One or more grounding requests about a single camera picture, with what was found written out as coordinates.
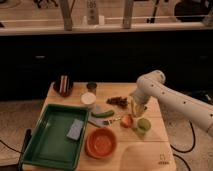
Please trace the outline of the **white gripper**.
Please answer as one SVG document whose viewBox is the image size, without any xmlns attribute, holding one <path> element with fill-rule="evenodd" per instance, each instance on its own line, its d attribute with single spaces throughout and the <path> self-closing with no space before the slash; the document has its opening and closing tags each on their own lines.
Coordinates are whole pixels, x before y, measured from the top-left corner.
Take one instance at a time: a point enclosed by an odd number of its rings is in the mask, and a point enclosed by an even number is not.
<svg viewBox="0 0 213 171">
<path fill-rule="evenodd" d="M 145 105 L 149 101 L 149 96 L 139 89 L 134 90 L 130 94 L 130 96 L 134 99 L 135 103 L 137 104 L 133 107 L 133 116 L 141 117 L 147 109 Z"/>
</svg>

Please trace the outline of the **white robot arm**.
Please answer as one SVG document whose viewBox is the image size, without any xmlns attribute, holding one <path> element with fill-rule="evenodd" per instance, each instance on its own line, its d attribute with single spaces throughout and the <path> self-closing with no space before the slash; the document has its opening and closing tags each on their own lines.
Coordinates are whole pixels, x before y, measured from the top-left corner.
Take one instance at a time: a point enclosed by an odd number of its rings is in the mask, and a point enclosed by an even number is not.
<svg viewBox="0 0 213 171">
<path fill-rule="evenodd" d="M 141 75 L 130 94 L 137 105 L 144 106 L 150 97 L 182 113 L 189 121 L 213 137 L 213 105 L 207 104 L 164 85 L 166 77 L 160 70 Z"/>
</svg>

